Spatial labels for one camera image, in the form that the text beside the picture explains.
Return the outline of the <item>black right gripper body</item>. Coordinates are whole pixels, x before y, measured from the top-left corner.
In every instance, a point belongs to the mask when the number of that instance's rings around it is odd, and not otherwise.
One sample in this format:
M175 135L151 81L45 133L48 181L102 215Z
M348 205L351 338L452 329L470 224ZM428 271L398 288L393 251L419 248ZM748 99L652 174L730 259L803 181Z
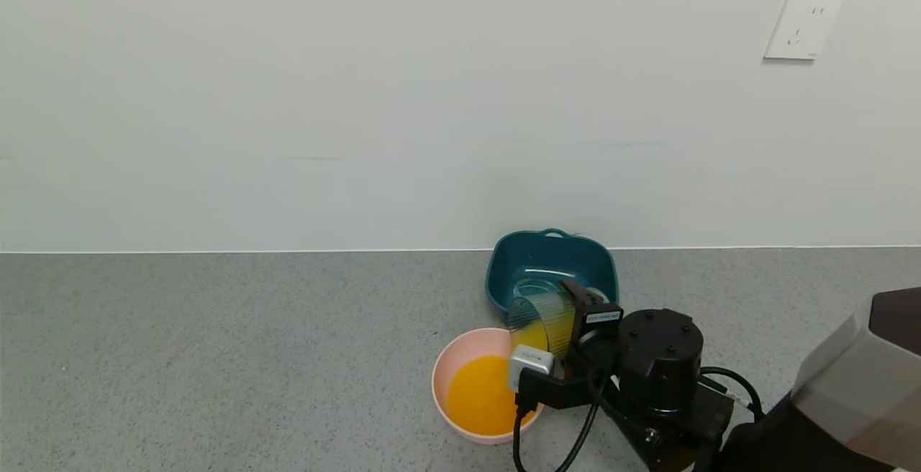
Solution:
M573 302L572 356L609 356L617 353L624 310L618 304Z

